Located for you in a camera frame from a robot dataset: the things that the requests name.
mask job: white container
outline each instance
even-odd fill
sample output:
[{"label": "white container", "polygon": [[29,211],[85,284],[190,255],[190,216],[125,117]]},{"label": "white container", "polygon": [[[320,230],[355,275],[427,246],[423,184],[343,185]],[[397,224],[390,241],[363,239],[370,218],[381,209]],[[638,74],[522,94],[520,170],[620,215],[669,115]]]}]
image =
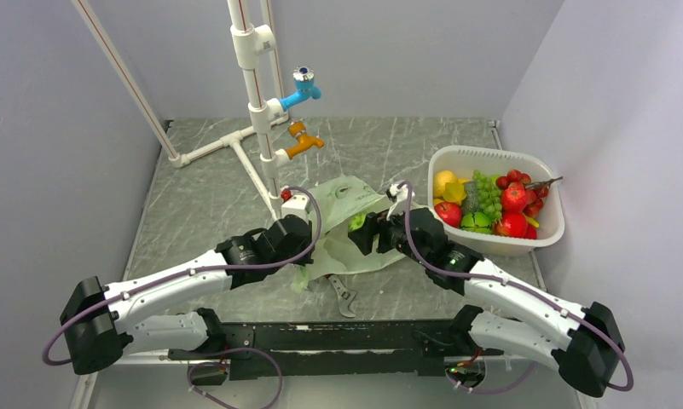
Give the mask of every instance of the white container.
[{"label": "white container", "polygon": [[[552,170],[538,158],[524,153],[499,151],[484,147],[452,146],[439,149],[429,162],[429,181],[427,197],[429,207],[434,207],[433,183],[434,175],[442,170],[451,170],[459,178],[472,179],[472,172],[479,169],[483,174],[506,175],[510,169],[518,169],[527,173],[532,181],[546,181],[556,177]],[[537,229],[537,240],[515,239],[493,234],[473,233],[453,228],[444,224],[447,236],[456,243],[473,250],[503,256],[522,256],[537,247],[554,244],[564,232],[562,204],[559,201],[557,183],[552,184],[545,206],[537,216],[540,223]]]}]

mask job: wrench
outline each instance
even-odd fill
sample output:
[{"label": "wrench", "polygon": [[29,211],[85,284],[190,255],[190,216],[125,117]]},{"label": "wrench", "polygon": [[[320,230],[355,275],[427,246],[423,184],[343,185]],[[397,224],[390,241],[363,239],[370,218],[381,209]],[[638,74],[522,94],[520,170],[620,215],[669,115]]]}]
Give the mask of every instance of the wrench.
[{"label": "wrench", "polygon": [[352,313],[349,309],[351,302],[354,301],[356,297],[356,291],[349,290],[345,285],[341,284],[341,279],[339,279],[336,274],[327,275],[328,281],[336,290],[336,297],[339,300],[339,312],[346,318],[354,318],[356,314]]}]

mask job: gray wall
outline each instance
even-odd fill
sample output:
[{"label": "gray wall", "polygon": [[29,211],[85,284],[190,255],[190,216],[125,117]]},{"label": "gray wall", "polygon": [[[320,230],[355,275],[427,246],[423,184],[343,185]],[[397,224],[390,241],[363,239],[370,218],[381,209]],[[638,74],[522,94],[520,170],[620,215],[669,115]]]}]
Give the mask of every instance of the gray wall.
[{"label": "gray wall", "polygon": [[[287,91],[293,68],[309,64],[324,92],[292,113],[500,118],[562,2],[272,2]],[[248,3],[260,25],[259,1]],[[91,4],[160,116],[247,116],[226,2]]]},{"label": "gray wall", "polygon": [[628,346],[636,386],[600,407],[683,408],[683,0],[567,0],[502,136],[564,175],[548,286],[608,304]]},{"label": "gray wall", "polygon": [[0,2],[0,408],[69,405],[40,351],[75,283],[120,278],[158,151],[71,2]]}]

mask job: marble tabletop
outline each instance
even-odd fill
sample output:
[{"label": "marble tabletop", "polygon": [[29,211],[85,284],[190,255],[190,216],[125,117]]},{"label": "marble tabletop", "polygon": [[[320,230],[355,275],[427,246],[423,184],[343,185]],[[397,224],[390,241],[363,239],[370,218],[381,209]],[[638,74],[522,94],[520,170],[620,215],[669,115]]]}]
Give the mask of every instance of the marble tabletop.
[{"label": "marble tabletop", "polygon": [[[281,169],[285,184],[313,187],[337,176],[353,175],[380,193],[392,181],[409,179],[416,201],[426,203],[430,157],[448,145],[496,148],[482,118],[302,118],[312,135],[326,142]],[[183,119],[171,123],[169,137],[187,153],[250,125],[246,118]],[[295,142],[281,124],[271,132],[274,149]],[[258,140],[242,145],[260,172]],[[161,153],[149,192],[140,235],[131,255],[128,278],[173,267],[214,248],[228,236],[267,227],[272,219],[232,149],[224,148],[175,169]],[[524,281],[540,286],[531,255],[491,256]],[[214,308],[225,322],[335,321],[336,292],[325,279],[310,291],[292,290],[291,267],[265,281],[176,305],[168,314],[198,307]],[[357,291],[354,320],[453,318],[465,303],[483,304],[434,285],[415,263],[405,259],[374,273],[341,276]]]}]

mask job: green plastic bag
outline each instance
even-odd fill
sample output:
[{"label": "green plastic bag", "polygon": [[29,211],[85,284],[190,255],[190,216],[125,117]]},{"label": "green plastic bag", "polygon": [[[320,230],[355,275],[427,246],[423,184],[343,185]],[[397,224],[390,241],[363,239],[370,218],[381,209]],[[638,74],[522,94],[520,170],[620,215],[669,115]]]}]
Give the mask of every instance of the green plastic bag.
[{"label": "green plastic bag", "polygon": [[[314,263],[297,268],[295,291],[326,274],[358,274],[377,271],[404,258],[398,251],[364,256],[346,235],[350,219],[362,212],[380,212],[391,206],[383,194],[355,176],[341,176],[309,189],[321,210],[321,238],[313,253]],[[310,220],[316,220],[313,209]]]}]

